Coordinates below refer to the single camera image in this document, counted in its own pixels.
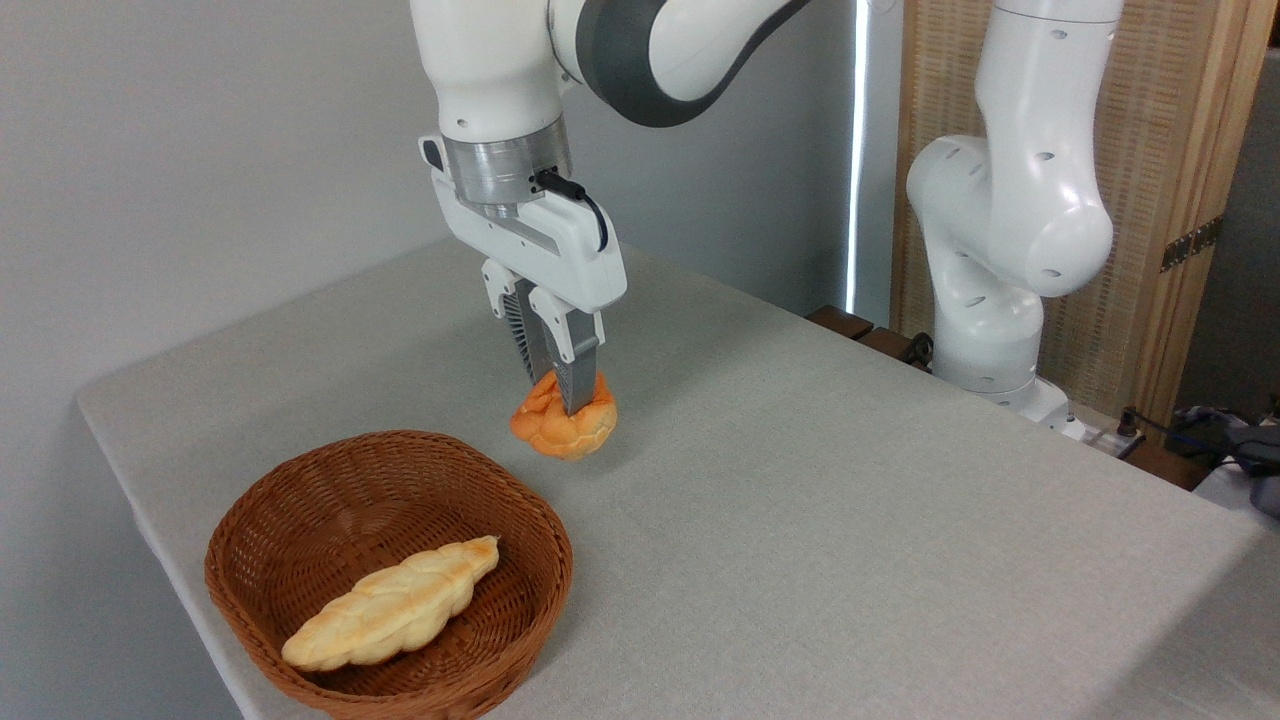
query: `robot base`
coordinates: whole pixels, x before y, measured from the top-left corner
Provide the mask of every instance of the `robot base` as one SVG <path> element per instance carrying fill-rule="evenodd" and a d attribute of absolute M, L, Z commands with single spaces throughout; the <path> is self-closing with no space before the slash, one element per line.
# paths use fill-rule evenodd
<path fill-rule="evenodd" d="M 1037 377 L 1025 386 L 1009 392 L 975 392 L 978 397 L 1007 407 L 1023 418 L 1039 423 L 1066 437 L 1084 439 L 1084 423 L 1071 415 L 1066 393 L 1053 383 Z"/>

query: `light strip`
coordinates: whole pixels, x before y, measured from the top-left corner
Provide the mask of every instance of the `light strip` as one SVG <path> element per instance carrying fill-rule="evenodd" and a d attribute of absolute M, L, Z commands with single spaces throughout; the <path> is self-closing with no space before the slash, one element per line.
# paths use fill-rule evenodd
<path fill-rule="evenodd" d="M 858 290 L 858 196 L 863 181 L 863 150 L 867 145 L 867 51 L 870 41 L 870 0 L 854 3 L 854 118 L 852 155 L 849 164 L 849 260 L 845 268 L 845 311 L 854 311 Z"/>

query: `wooden block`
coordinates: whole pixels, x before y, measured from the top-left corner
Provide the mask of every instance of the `wooden block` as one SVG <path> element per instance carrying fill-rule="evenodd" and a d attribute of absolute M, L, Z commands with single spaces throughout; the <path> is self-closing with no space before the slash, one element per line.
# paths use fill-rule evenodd
<path fill-rule="evenodd" d="M 1204 465 L 1174 455 L 1149 439 L 1138 443 L 1124 461 L 1188 492 L 1210 474 Z"/>
<path fill-rule="evenodd" d="M 902 337 L 887 328 L 876 328 L 858 338 L 858 342 L 899 360 L 906 355 L 906 348 L 911 345 L 910 338 Z"/>
<path fill-rule="evenodd" d="M 849 340 L 858 340 L 872 332 L 872 328 L 876 327 L 870 322 L 864 320 L 858 315 L 850 315 L 833 305 L 823 305 L 805 319 L 810 323 L 819 324 L 828 331 L 847 337 Z"/>

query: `orange bread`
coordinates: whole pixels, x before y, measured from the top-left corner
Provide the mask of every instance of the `orange bread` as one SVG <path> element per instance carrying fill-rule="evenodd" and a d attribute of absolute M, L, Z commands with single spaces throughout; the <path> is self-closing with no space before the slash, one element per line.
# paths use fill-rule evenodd
<path fill-rule="evenodd" d="M 599 450 L 617 424 L 618 406 L 600 372 L 595 373 L 595 397 L 572 418 L 564 413 L 554 372 L 534 386 L 511 416 L 511 432 L 516 437 L 543 455 L 570 461 Z"/>

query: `table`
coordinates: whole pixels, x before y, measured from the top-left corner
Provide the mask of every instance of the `table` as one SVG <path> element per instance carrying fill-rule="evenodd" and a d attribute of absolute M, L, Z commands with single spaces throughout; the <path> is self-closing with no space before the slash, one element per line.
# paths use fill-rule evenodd
<path fill-rule="evenodd" d="M 202 560 L 278 462 L 421 428 L 543 495 L 575 587 L 490 717 L 1276 717 L 1280 539 L 780 309 L 626 249 L 620 427 L 532 454 L 479 281 L 428 247 L 84 388 L 79 406 L 246 717 Z"/>

